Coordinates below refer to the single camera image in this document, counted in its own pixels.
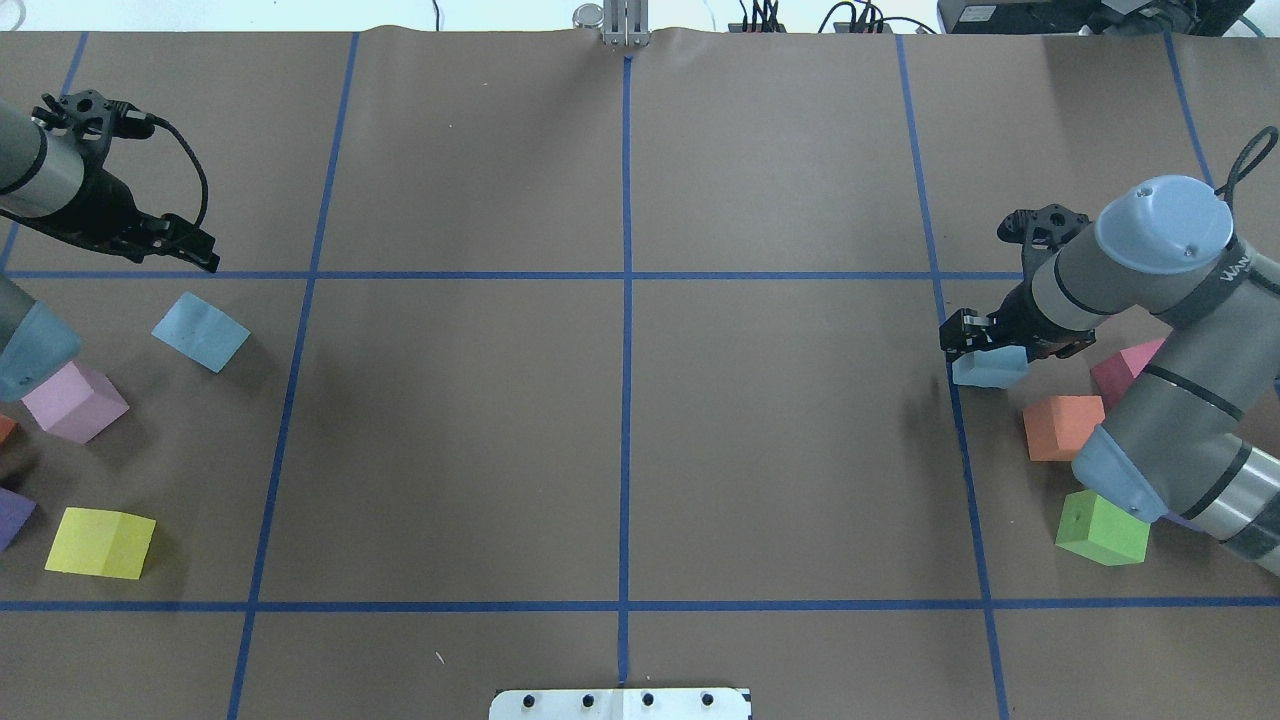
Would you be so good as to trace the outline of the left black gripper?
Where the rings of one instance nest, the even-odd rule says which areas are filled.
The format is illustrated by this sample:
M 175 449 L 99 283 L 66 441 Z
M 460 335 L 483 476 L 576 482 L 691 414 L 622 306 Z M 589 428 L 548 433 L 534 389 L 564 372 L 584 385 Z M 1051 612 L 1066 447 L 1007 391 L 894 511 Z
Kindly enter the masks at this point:
M 216 240 L 177 214 L 150 219 L 134 204 L 128 186 L 108 170 L 84 179 L 74 197 L 45 217 L 20 211 L 10 202 L 10 218 L 19 224 L 78 249 L 141 263 L 150 255 L 175 258 L 206 273 L 216 273 Z

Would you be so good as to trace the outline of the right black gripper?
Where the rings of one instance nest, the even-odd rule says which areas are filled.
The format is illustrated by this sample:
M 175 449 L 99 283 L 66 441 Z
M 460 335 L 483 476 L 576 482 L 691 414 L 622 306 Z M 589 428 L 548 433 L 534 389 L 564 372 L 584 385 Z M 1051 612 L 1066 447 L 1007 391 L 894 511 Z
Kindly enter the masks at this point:
M 1051 322 L 1033 302 L 1030 286 L 1019 284 L 991 315 L 960 307 L 938 328 L 940 348 L 946 357 L 1019 346 L 1028 361 L 1066 359 L 1096 342 L 1096 331 L 1074 331 Z

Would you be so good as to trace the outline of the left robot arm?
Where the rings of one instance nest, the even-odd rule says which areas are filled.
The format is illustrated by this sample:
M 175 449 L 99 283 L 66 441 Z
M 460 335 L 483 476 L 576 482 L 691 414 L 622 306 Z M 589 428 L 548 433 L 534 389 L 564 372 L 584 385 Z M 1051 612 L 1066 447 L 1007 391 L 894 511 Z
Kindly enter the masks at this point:
M 118 140 L 170 135 L 198 182 L 193 218 L 145 211 L 131 186 L 108 168 Z M 166 118 L 95 90 L 45 94 L 29 110 L 3 104 L 3 401 L 15 402 L 50 379 L 81 351 L 82 340 L 47 302 L 15 279 L 22 236 L 42 237 L 81 252 L 140 264 L 174 258 L 214 273 L 220 259 L 205 228 L 207 172 Z

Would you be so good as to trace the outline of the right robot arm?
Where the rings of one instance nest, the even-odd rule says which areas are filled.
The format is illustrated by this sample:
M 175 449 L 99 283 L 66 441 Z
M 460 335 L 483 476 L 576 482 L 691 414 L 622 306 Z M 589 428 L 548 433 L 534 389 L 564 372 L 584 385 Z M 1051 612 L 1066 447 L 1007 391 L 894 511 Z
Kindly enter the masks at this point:
M 1097 328 L 1146 310 L 1169 334 L 1071 462 L 1075 478 L 1137 520 L 1176 515 L 1229 552 L 1277 571 L 1277 460 L 1235 427 L 1277 383 L 1277 263 L 1240 237 L 1238 184 L 1277 146 L 1266 126 L 1213 187 L 1156 176 L 1097 217 L 1059 205 L 998 227 L 1021 252 L 1021 282 L 992 313 L 940 325 L 948 363 L 1019 347 L 1070 357 Z

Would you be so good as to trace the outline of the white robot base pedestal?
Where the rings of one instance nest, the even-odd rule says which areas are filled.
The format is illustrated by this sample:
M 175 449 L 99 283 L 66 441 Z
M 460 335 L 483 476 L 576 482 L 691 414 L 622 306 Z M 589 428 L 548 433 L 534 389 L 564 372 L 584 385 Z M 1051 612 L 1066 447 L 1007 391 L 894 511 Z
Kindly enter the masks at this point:
M 749 691 L 730 687 L 512 689 L 489 719 L 753 719 Z

